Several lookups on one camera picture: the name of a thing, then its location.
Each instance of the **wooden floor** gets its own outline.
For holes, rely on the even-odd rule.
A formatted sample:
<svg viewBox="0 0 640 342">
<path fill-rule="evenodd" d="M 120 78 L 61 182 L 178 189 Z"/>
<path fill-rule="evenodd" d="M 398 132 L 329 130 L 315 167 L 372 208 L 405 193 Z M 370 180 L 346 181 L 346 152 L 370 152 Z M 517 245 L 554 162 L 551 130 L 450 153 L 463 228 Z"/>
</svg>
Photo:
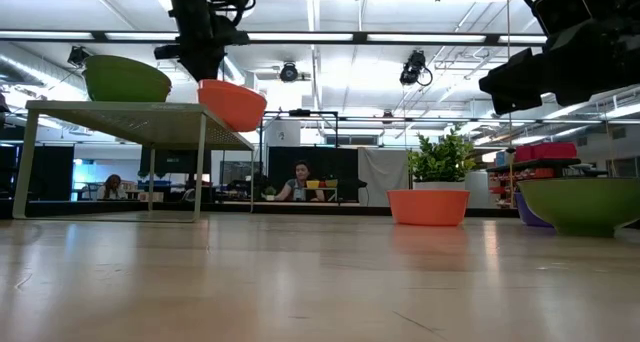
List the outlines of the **wooden floor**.
<svg viewBox="0 0 640 342">
<path fill-rule="evenodd" d="M 0 222 L 2 342 L 634 341 L 640 231 L 215 214 Z"/>
</svg>

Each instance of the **purple bowl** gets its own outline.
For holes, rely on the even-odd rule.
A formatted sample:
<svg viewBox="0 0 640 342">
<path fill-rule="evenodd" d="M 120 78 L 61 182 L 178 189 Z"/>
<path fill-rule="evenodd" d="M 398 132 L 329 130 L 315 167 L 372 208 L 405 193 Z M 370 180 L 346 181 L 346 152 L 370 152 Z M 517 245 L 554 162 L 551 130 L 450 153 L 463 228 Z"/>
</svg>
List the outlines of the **purple bowl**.
<svg viewBox="0 0 640 342">
<path fill-rule="evenodd" d="M 552 227 L 549 223 L 540 219 L 540 217 L 536 216 L 531 212 L 527 203 L 524 201 L 524 197 L 522 193 L 516 192 L 516 204 L 518 205 L 518 213 L 520 213 L 520 219 L 524 224 L 530 227 Z"/>
</svg>

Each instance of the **white table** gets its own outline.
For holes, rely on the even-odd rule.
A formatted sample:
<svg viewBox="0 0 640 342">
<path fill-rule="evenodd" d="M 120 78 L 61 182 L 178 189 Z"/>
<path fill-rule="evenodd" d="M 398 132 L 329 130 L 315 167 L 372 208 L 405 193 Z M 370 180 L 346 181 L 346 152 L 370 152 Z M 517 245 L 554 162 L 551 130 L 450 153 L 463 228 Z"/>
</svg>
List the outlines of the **white table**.
<svg viewBox="0 0 640 342">
<path fill-rule="evenodd" d="M 29 101 L 27 127 L 24 134 L 22 158 L 13 218 L 26 219 L 25 207 L 31 177 L 31 166 L 36 142 L 38 117 L 41 114 L 75 123 L 95 131 L 139 143 L 151 149 L 149 165 L 149 192 L 153 192 L 156 149 L 198 150 L 196 166 L 196 201 L 193 221 L 200 218 L 202 201 L 202 169 L 205 149 L 251 151 L 253 145 L 229 127 L 207 108 L 195 103 L 141 103 L 141 102 L 66 102 Z M 153 211 L 153 200 L 148 202 Z M 253 211 L 253 193 L 251 193 Z"/>
</svg>

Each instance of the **window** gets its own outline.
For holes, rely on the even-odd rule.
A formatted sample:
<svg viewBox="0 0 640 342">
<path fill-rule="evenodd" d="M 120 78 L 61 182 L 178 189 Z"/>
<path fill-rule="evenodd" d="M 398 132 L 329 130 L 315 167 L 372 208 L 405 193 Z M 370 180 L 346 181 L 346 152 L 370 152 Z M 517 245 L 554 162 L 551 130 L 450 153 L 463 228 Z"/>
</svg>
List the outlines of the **window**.
<svg viewBox="0 0 640 342">
<path fill-rule="evenodd" d="M 336 136 L 326 136 L 325 143 L 333 145 L 336 143 Z M 338 135 L 338 144 L 341 146 L 377 146 L 378 136 L 344 136 Z"/>
<path fill-rule="evenodd" d="M 621 139 L 627 137 L 626 128 L 616 128 L 611 131 L 611 139 Z"/>
<path fill-rule="evenodd" d="M 613 167 L 616 170 L 617 177 L 638 177 L 638 168 L 636 165 L 637 158 L 624 158 L 613 160 Z M 607 171 L 613 176 L 613 168 L 611 160 L 607 160 Z"/>
</svg>

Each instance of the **table leg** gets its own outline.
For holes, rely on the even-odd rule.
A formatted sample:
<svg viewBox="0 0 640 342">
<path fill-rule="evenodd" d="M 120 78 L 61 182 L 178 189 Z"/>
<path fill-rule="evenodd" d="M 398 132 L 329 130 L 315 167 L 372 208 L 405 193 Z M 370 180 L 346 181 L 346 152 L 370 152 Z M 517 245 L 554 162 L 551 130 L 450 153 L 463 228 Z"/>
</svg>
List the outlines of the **table leg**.
<svg viewBox="0 0 640 342">
<path fill-rule="evenodd" d="M 151 152 L 149 157 L 149 200 L 147 205 L 149 212 L 153 211 L 153 176 L 156 173 L 156 149 L 151 146 Z"/>
<path fill-rule="evenodd" d="M 200 219 L 200 203 L 202 202 L 202 168 L 204 165 L 204 140 L 207 132 L 207 116 L 200 116 L 200 137 L 198 139 L 198 162 L 196 166 L 196 205 L 193 210 L 193 221 Z"/>
<path fill-rule="evenodd" d="M 249 211 L 249 213 L 253 213 L 253 201 L 254 201 L 254 194 L 255 194 L 255 188 L 253 187 L 253 180 L 256 179 L 256 173 L 255 170 L 253 169 L 253 161 L 255 160 L 255 156 L 253 155 L 253 150 L 249 151 L 251 152 L 251 210 Z"/>
<path fill-rule="evenodd" d="M 27 116 L 27 127 L 24 132 L 22 156 L 20 158 L 20 170 L 18 171 L 18 185 L 16 187 L 15 202 L 13 204 L 13 218 L 27 218 L 25 208 L 29 195 L 29 180 L 31 179 L 31 166 L 33 165 L 39 116 L 40 113 L 35 111 L 29 111 Z"/>
</svg>

